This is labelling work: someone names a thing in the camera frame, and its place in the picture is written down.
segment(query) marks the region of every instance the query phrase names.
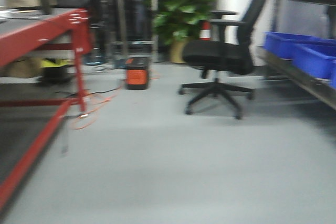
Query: chair base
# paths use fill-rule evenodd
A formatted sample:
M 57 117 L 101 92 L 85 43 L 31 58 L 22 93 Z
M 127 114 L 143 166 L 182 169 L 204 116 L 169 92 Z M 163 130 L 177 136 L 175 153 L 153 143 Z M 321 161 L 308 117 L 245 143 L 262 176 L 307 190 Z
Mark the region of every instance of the chair base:
M 242 119 L 243 110 L 241 106 L 239 105 L 239 103 L 237 103 L 235 99 L 233 99 L 232 96 L 228 93 L 228 91 L 246 92 L 248 93 L 247 99 L 249 100 L 254 99 L 254 89 L 243 88 L 243 87 L 234 86 L 234 85 L 230 85 L 226 83 L 221 83 L 219 82 L 218 78 L 215 78 L 213 82 L 182 84 L 181 88 L 178 91 L 179 94 L 184 94 L 184 88 L 204 89 L 201 93 L 199 93 L 197 96 L 195 96 L 193 99 L 191 99 L 188 102 L 187 107 L 185 109 L 185 113 L 188 115 L 192 114 L 191 106 L 194 103 L 208 96 L 209 94 L 212 94 L 214 97 L 221 95 L 223 98 L 225 98 L 229 103 L 233 105 L 233 107 L 236 110 L 234 117 L 236 119 Z

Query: red workbench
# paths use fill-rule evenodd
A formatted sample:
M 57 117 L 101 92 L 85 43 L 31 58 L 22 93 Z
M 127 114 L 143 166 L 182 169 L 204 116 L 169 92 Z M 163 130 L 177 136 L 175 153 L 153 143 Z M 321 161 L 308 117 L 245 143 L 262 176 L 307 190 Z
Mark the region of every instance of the red workbench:
M 52 15 L 38 15 L 28 19 L 9 19 L 0 24 L 0 66 L 4 66 L 32 50 L 73 50 L 76 70 L 78 96 L 68 99 L 1 101 L 0 106 L 48 106 L 56 105 L 57 110 L 45 127 L 39 132 L 28 150 L 0 181 L 0 212 L 34 163 L 49 138 L 57 129 L 67 110 L 78 104 L 85 111 L 85 91 L 81 74 L 81 56 L 88 53 L 92 46 L 89 36 L 88 12 L 85 9 L 55 8 Z M 71 43 L 47 44 L 59 35 L 70 32 Z

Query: caster wheel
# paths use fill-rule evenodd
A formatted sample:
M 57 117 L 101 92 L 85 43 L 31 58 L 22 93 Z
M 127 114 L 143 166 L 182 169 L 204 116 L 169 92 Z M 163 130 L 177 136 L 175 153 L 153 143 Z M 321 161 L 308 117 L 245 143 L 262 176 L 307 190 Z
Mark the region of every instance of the caster wheel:
M 247 99 L 248 100 L 254 100 L 254 98 L 255 98 L 254 91 L 247 94 Z
M 187 108 L 185 109 L 184 113 L 185 113 L 186 115 L 191 115 L 191 114 L 193 114 L 193 111 L 192 111 L 189 107 L 187 107 Z
M 179 91 L 177 92 L 178 94 L 185 94 L 184 89 L 180 88 Z
M 235 119 L 237 119 L 237 120 L 243 119 L 243 113 L 242 113 L 242 111 L 237 111 L 236 112 Z

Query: red metal frame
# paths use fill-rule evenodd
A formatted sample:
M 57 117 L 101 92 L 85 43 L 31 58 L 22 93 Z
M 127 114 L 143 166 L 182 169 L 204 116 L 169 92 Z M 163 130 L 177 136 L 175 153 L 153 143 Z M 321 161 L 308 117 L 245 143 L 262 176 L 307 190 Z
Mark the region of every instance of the red metal frame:
M 47 44 L 57 36 L 70 31 L 70 44 Z M 37 50 L 68 50 L 74 51 L 76 84 L 78 96 L 69 99 L 3 101 L 0 106 L 44 106 L 57 105 L 54 116 L 34 140 L 28 151 L 16 164 L 10 175 L 0 185 L 0 211 L 10 199 L 16 187 L 25 176 L 34 160 L 47 144 L 49 138 L 64 118 L 67 110 L 73 104 L 78 104 L 81 111 L 85 111 L 85 90 L 81 73 L 81 56 L 91 48 L 89 36 L 88 14 L 85 9 L 72 9 L 45 21 L 37 21 L 10 33 L 0 34 L 0 66 L 4 66 L 22 55 Z

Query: chair armrest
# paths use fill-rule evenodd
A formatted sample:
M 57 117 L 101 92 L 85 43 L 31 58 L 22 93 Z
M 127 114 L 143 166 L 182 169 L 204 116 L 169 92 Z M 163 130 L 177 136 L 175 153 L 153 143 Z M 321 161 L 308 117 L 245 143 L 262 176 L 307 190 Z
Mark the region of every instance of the chair armrest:
M 217 26 L 241 26 L 244 25 L 246 22 L 244 21 L 238 21 L 238 20 L 229 20 L 229 19 L 210 19 L 209 22 L 212 25 Z
M 244 21 L 228 19 L 210 19 L 210 24 L 218 26 L 218 38 L 220 42 L 225 42 L 225 29 L 227 26 L 241 26 L 246 24 Z
M 212 10 L 210 11 L 215 18 L 221 18 L 223 15 L 238 15 L 237 12 L 232 12 L 230 10 Z

